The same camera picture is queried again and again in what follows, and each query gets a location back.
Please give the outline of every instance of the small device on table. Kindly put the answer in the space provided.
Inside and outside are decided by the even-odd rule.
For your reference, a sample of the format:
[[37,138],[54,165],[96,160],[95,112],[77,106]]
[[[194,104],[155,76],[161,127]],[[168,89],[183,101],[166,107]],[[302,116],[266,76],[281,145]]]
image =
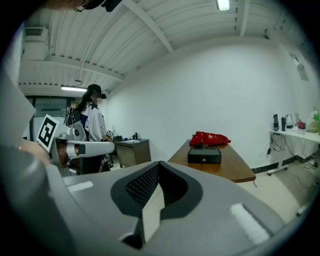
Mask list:
[[221,152],[217,147],[191,148],[188,152],[188,163],[221,164]]
[[286,131],[286,119],[284,117],[281,117],[281,131],[285,132]]

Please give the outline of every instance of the red bag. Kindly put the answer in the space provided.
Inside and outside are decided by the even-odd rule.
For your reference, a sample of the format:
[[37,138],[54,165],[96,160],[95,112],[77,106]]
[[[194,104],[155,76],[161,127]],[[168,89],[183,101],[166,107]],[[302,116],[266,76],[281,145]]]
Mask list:
[[228,145],[231,140],[229,140],[226,136],[221,134],[208,133],[203,131],[197,131],[195,135],[193,135],[189,145],[194,146],[196,144],[203,144],[208,146],[221,146]]

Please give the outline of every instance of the air conditioner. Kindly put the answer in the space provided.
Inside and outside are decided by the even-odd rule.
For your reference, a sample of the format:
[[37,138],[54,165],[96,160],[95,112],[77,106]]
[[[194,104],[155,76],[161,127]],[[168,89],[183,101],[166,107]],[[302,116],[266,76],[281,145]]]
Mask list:
[[49,31],[45,27],[26,27],[23,60],[44,61],[49,55]]

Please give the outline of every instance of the ceiling light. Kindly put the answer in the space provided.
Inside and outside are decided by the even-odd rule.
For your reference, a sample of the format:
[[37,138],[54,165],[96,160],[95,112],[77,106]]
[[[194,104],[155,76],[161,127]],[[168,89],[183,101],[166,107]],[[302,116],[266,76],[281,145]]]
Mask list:
[[73,92],[86,92],[87,89],[85,88],[78,88],[78,87],[72,87],[72,86],[61,86],[61,90],[64,91],[73,91]]
[[230,3],[229,0],[216,0],[216,6],[220,11],[229,11]]

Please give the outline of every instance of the white shelf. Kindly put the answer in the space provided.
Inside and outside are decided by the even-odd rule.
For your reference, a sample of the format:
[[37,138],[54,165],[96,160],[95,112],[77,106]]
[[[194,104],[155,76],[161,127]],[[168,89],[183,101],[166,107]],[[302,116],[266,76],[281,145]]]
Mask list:
[[280,130],[280,128],[277,131],[270,130],[270,132],[275,134],[293,136],[320,144],[320,135],[318,133],[306,132],[305,134],[301,134],[297,133],[296,131],[292,131],[291,129],[286,129],[286,131],[282,131]]

